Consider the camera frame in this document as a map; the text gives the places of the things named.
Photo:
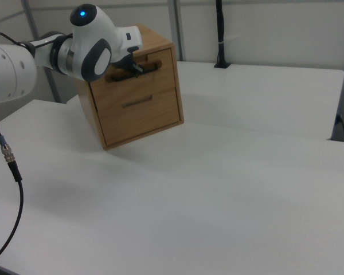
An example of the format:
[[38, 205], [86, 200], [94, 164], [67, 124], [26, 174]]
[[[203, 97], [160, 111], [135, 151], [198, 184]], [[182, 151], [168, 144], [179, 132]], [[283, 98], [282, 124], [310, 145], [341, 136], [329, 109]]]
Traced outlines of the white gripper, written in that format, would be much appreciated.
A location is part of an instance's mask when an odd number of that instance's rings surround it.
[[139, 77], [143, 69], [133, 58], [133, 52], [143, 48], [142, 36], [137, 26], [116, 27], [111, 35], [111, 62], [117, 69], [124, 69]]

